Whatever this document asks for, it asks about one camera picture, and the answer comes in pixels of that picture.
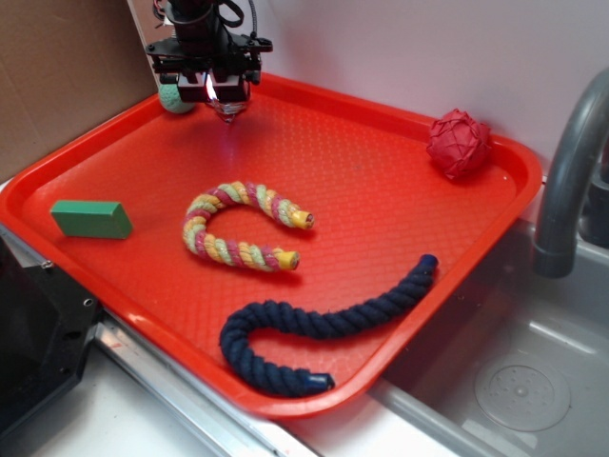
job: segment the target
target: plastic tray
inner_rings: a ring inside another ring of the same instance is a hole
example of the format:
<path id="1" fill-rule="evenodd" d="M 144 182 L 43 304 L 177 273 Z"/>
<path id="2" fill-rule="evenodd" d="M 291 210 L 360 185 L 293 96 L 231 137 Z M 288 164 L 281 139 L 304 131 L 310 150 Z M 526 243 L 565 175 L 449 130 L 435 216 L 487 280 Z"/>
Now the plastic tray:
<path id="1" fill-rule="evenodd" d="M 431 122 L 271 75 L 231 125 L 205 106 L 170 114 L 151 97 L 13 179 L 0 219 L 235 404 L 270 418 L 313 415 L 374 382 L 540 187 L 534 154 L 498 136 L 481 169 L 448 180 L 425 152 Z M 298 250 L 296 271 L 231 268 L 187 251 L 182 221 L 192 199 L 235 180 L 279 191 L 315 215 L 315 228 L 283 228 L 239 207 L 214 217 L 209 231 Z M 66 237 L 49 214 L 60 199 L 122 202 L 134 230 L 121 241 Z M 426 252 L 440 259 L 438 281 L 402 319 L 338 341 L 252 335 L 268 360 L 330 372 L 333 390 L 275 398 L 227 366 L 219 333 L 236 309 L 265 299 L 346 308 L 396 285 Z"/>

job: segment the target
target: green block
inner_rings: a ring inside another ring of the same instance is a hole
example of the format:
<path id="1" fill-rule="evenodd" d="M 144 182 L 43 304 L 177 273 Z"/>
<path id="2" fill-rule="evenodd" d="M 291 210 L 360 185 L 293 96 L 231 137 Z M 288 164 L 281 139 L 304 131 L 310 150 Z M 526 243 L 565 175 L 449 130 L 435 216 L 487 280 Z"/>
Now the green block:
<path id="1" fill-rule="evenodd" d="M 133 230 L 118 202 L 59 200 L 50 214 L 67 236 L 125 239 Z"/>

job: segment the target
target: red mesh ball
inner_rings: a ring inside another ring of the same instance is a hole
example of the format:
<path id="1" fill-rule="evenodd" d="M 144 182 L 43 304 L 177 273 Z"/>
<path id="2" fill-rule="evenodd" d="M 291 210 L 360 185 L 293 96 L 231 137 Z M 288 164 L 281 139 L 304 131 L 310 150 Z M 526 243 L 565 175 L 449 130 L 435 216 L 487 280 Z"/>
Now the red mesh ball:
<path id="1" fill-rule="evenodd" d="M 444 174 L 454 179 L 476 169 L 488 155 L 490 128 L 465 111 L 454 109 L 431 125 L 427 152 Z"/>

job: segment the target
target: stainless steel sink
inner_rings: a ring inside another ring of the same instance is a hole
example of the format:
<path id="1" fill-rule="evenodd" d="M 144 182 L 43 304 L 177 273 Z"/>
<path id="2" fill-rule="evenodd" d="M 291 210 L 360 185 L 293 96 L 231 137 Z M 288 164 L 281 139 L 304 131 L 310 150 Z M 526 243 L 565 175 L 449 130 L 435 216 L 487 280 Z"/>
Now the stainless steel sink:
<path id="1" fill-rule="evenodd" d="M 609 256 L 579 241 L 569 276 L 541 278 L 532 233 L 523 221 L 509 230 L 377 394 L 480 455 L 607 455 Z"/>

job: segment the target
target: rope toy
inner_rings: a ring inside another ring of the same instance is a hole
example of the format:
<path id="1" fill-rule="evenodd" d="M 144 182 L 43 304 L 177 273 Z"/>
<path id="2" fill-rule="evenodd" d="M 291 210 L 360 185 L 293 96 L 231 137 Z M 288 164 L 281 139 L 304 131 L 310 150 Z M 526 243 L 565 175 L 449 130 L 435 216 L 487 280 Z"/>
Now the rope toy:
<path id="1" fill-rule="evenodd" d="M 199 195 L 188 208 L 183 231 L 188 249 L 204 259 L 232 267 L 261 271 L 296 269 L 300 262 L 300 254 L 296 251 L 225 241 L 206 231 L 212 214 L 237 204 L 261 209 L 278 223 L 291 228 L 311 229 L 315 223 L 313 214 L 302 211 L 298 205 L 262 184 L 243 184 L 239 181 L 221 184 Z"/>
<path id="2" fill-rule="evenodd" d="M 316 340 L 342 338 L 373 328 L 415 307 L 431 289 L 438 259 L 430 254 L 390 291 L 360 305 L 320 314 L 293 308 L 286 302 L 250 303 L 228 317 L 220 334 L 220 347 L 232 369 L 247 383 L 267 393 L 305 397 L 335 386 L 329 373 L 278 367 L 255 355 L 247 335 L 257 328 L 276 328 Z"/>

